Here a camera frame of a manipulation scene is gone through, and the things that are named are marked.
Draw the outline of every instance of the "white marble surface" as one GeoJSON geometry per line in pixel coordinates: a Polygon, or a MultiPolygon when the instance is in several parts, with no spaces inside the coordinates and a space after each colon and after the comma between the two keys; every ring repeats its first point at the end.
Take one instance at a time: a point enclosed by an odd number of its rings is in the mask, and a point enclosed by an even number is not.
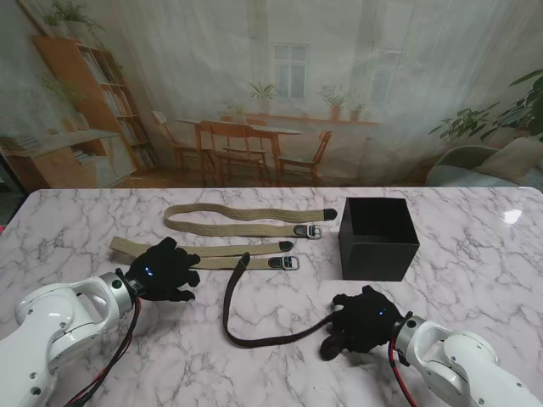
{"type": "MultiPolygon", "coordinates": [[[[33,193],[0,236],[0,338],[16,328],[15,304],[48,283],[74,282],[120,266],[113,236],[157,243],[244,243],[167,229],[171,204],[212,202],[239,208],[335,208],[321,241],[296,241],[296,272],[253,271],[238,285],[231,327],[243,337],[298,331],[320,320],[336,293],[356,294],[363,282],[340,280],[337,231],[344,198],[404,197],[421,247],[403,282],[375,283],[399,306],[450,328],[486,338],[501,365],[543,399],[543,196],[526,188],[278,188],[48,190],[33,193]]],[[[192,214],[195,221],[227,221],[192,214]]],[[[134,342],[91,406],[407,406],[385,359],[342,354],[322,362],[325,330],[298,343],[245,350],[221,331],[229,271],[201,271],[189,304],[143,305],[134,342]]],[[[126,329],[128,321],[121,326],[126,329]]],[[[64,403],[102,369],[118,346],[112,329],[101,346],[59,374],[49,402],[64,403]]],[[[412,368],[400,368],[420,406],[443,405],[412,368]]]]}

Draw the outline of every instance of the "black box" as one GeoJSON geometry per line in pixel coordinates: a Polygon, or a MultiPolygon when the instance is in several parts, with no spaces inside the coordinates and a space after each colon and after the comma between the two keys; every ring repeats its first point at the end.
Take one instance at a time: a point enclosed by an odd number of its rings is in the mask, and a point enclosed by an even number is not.
{"type": "Polygon", "coordinates": [[[420,243],[403,198],[347,198],[339,252],[344,280],[400,282],[420,243]]]}

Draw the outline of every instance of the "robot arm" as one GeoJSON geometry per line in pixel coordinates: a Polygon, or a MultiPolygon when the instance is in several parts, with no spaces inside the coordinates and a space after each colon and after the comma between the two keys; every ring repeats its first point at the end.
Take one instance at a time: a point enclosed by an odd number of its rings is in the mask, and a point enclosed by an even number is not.
{"type": "Polygon", "coordinates": [[[472,332],[451,331],[412,316],[395,348],[422,375],[430,390],[453,407],[541,407],[512,374],[498,366],[492,346],[472,332]]]}
{"type": "Polygon", "coordinates": [[[56,370],[88,350],[131,308],[128,289],[114,273],[52,284],[28,295],[15,311],[20,328],[0,342],[0,405],[45,405],[55,387],[56,370]],[[99,323],[78,298],[80,294],[100,314],[99,323]]]}

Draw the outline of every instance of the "belt buckle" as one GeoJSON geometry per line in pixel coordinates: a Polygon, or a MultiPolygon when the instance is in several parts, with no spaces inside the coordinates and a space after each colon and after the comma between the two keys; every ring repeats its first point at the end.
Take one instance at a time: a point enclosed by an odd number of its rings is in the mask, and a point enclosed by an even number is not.
{"type": "Polygon", "coordinates": [[[298,270],[299,260],[296,256],[283,256],[281,258],[281,267],[283,270],[298,270]]]}
{"type": "Polygon", "coordinates": [[[322,237],[322,228],[319,225],[309,224],[305,227],[305,234],[308,239],[320,239],[322,237]]]}

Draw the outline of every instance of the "beige belt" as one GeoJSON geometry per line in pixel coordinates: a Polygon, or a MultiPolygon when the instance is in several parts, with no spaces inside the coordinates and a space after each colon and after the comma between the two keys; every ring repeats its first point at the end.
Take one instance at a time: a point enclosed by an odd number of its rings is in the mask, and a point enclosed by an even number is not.
{"type": "MultiPolygon", "coordinates": [[[[122,237],[114,237],[109,248],[118,252],[137,257],[144,254],[150,244],[135,243],[122,237]]],[[[203,270],[233,270],[238,265],[239,258],[245,252],[252,255],[284,253],[292,249],[292,242],[247,244],[234,246],[194,247],[178,246],[189,254],[200,256],[200,262],[194,266],[195,269],[203,270]]],[[[270,257],[267,259],[252,259],[249,270],[298,270],[299,261],[295,256],[270,257]]]]}
{"type": "Polygon", "coordinates": [[[187,231],[202,236],[305,237],[308,239],[320,239],[322,237],[322,230],[319,225],[202,225],[171,219],[173,215],[188,214],[190,212],[216,212],[234,220],[275,219],[288,223],[332,220],[338,214],[335,209],[234,209],[217,203],[190,203],[170,206],[164,212],[164,223],[176,231],[187,231]]]}
{"type": "MultiPolygon", "coordinates": [[[[164,223],[176,231],[187,231],[203,236],[244,236],[244,237],[305,237],[308,239],[320,239],[321,227],[318,225],[202,225],[193,222],[172,220],[173,215],[187,214],[190,212],[217,212],[234,220],[260,220],[275,219],[288,223],[311,222],[321,220],[333,220],[338,213],[335,209],[320,210],[286,210],[286,209],[233,209],[217,203],[190,203],[174,205],[164,212],[164,223]]],[[[131,242],[121,237],[114,237],[109,245],[113,250],[137,257],[143,254],[151,246],[131,242]]],[[[238,257],[246,252],[251,255],[274,254],[288,252],[292,249],[291,242],[252,244],[238,246],[214,246],[214,247],[182,247],[189,254],[200,256],[200,262],[194,266],[196,269],[233,270],[238,265],[238,257]]],[[[251,259],[251,270],[283,269],[298,270],[299,261],[294,256],[270,257],[267,259],[251,259]]]]}

